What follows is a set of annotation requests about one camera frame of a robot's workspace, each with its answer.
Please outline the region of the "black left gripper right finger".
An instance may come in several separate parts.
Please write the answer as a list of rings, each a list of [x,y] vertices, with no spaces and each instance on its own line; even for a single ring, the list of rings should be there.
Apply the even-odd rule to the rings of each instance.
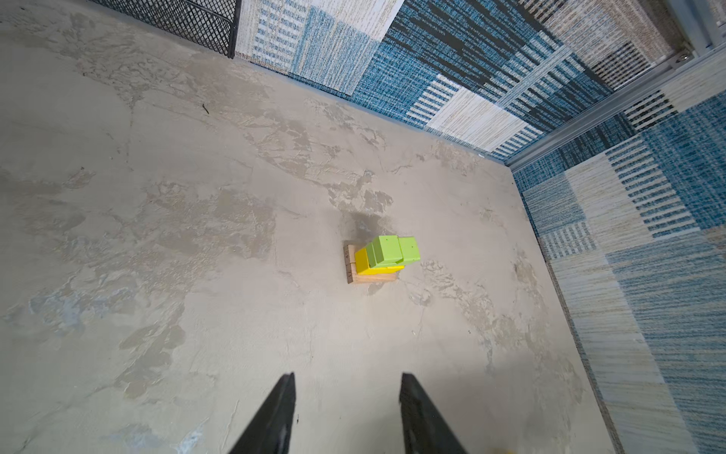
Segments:
[[[414,374],[402,374],[399,405],[406,454],[467,453]]]

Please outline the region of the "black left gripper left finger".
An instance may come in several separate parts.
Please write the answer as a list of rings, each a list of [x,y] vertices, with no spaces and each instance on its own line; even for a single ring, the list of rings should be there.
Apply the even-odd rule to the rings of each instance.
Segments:
[[[295,374],[284,374],[229,453],[288,454],[295,405]]]

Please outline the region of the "yellow cube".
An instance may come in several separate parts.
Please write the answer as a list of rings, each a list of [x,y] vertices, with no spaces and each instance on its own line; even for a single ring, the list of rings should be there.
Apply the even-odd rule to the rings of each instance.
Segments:
[[[396,274],[404,269],[402,265],[374,268],[365,248],[355,253],[355,271],[358,275]]]

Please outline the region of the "small green block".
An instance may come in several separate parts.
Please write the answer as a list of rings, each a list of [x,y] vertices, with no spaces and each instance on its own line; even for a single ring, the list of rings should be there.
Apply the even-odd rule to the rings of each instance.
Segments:
[[[400,266],[406,266],[421,260],[416,238],[413,236],[402,238],[402,236],[399,236],[398,240],[402,255],[402,259],[398,262]]]
[[[398,236],[377,236],[371,242],[376,258],[384,264],[398,264],[402,259]]]

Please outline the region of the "long green block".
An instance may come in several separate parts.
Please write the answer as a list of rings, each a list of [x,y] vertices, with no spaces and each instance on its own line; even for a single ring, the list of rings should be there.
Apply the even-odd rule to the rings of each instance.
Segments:
[[[366,245],[366,253],[368,257],[368,267],[373,270],[402,270],[404,265],[401,264],[384,264],[382,260],[379,260],[375,256],[374,244],[372,242]]]

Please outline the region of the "natural wood block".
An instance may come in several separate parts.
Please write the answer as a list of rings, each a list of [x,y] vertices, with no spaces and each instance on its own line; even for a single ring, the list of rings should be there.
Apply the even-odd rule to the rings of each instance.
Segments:
[[[346,244],[343,246],[344,264],[346,277],[349,284],[373,284],[389,283],[398,279],[398,274],[358,274],[355,266],[355,245]]]

